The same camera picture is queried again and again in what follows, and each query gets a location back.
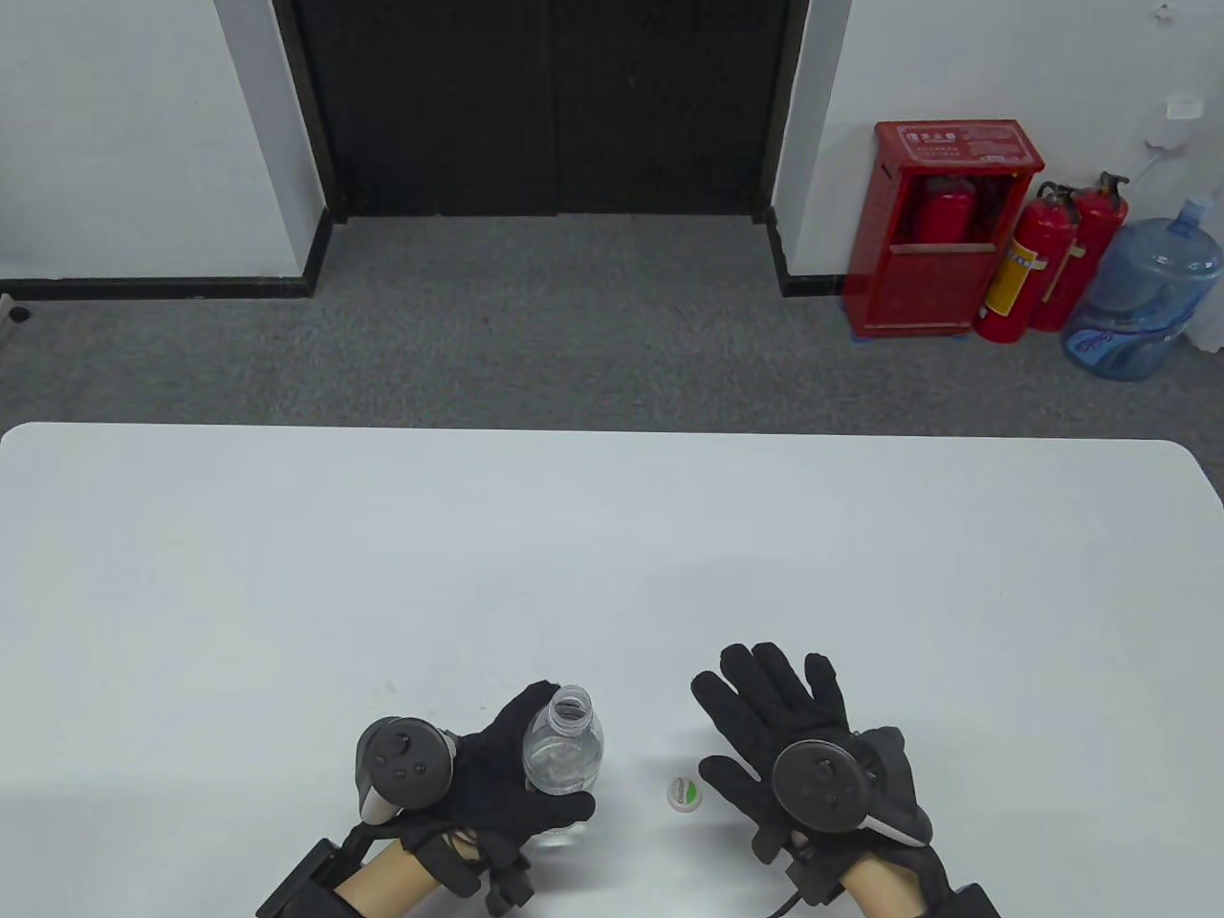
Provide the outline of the person's left hand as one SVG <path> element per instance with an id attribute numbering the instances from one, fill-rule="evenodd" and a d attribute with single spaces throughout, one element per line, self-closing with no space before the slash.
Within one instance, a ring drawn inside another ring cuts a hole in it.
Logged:
<path id="1" fill-rule="evenodd" d="M 433 807 L 389 823 L 393 838 L 416 852 L 431 838 L 459 832 L 472 838 L 482 860 L 506 868 L 529 840 L 590 820 L 596 802 L 589 792 L 546 796 L 528 787 L 523 741 L 557 690 L 547 681 L 528 685 L 486 730 L 460 737 L 449 791 Z"/>

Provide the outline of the person's right hand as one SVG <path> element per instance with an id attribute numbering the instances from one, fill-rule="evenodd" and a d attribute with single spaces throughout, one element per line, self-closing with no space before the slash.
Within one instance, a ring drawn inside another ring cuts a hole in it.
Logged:
<path id="1" fill-rule="evenodd" d="M 905 734 L 852 730 L 827 657 L 808 654 L 796 673 L 781 647 L 761 643 L 723 647 L 718 665 L 692 678 L 692 695 L 734 754 L 705 756 L 698 770 L 754 824 L 758 860 L 821 842 L 862 852 L 931 843 Z"/>

